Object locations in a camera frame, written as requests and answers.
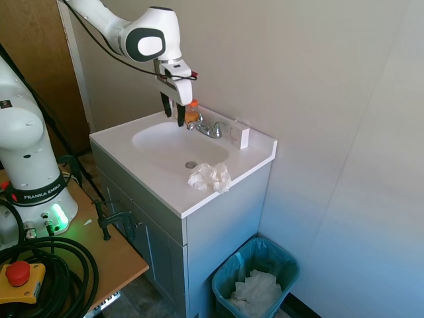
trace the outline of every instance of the faucet handle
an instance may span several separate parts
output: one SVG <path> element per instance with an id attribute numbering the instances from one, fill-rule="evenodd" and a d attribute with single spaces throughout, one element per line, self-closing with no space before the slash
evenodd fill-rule
<path id="1" fill-rule="evenodd" d="M 213 125 L 213 132 L 216 135 L 220 135 L 221 134 L 221 125 L 228 127 L 227 123 L 224 123 L 223 121 L 217 121 L 214 125 Z"/>

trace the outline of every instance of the paper towel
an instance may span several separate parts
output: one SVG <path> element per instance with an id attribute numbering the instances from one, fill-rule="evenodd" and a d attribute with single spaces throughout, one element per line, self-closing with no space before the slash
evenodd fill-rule
<path id="1" fill-rule="evenodd" d="M 206 191 L 208 186 L 219 193 L 224 193 L 231 187 L 231 177 L 227 166 L 223 163 L 212 167 L 200 164 L 193 169 L 188 179 L 188 184 L 195 189 Z"/>

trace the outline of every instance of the gray cabinet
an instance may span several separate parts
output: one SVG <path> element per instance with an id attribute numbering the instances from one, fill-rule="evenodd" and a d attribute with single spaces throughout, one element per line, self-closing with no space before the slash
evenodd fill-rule
<path id="1" fill-rule="evenodd" d="M 181 318 L 213 317 L 212 277 L 257 234 L 270 164 L 181 219 L 108 153 L 91 147 L 108 199 L 119 199 L 124 206 L 112 204 L 110 210 L 127 209 L 137 223 L 132 245 L 150 266 L 146 277 Z"/>
<path id="2" fill-rule="evenodd" d="M 132 199 L 100 171 L 102 188 L 105 190 L 111 213 L 130 211 L 136 223 L 136 236 L 131 244 L 138 250 L 149 265 L 144 274 L 154 287 L 182 315 L 186 311 L 186 285 L 184 284 L 184 264 L 187 263 L 186 247 L 176 243 L 169 234 L 152 220 Z M 123 224 L 117 223 L 118 229 L 125 235 Z"/>

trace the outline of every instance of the sink drain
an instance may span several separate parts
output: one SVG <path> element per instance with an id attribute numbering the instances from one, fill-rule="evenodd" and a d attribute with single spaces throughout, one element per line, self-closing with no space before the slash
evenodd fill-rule
<path id="1" fill-rule="evenodd" d="M 196 166 L 197 166 L 197 162 L 194 162 L 194 161 L 189 161 L 189 162 L 186 162 L 185 163 L 185 167 L 187 169 L 193 169 Z"/>

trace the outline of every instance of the green led light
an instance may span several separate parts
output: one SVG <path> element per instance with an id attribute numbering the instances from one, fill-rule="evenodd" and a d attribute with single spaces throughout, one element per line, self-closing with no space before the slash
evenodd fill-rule
<path id="1" fill-rule="evenodd" d="M 69 223 L 69 219 L 66 217 L 64 210 L 62 210 L 60 205 L 55 203 L 55 204 L 52 205 L 52 209 L 53 209 L 54 213 L 56 214 L 56 216 L 59 220 L 60 228 L 63 229 L 65 227 L 67 227 L 68 223 Z"/>

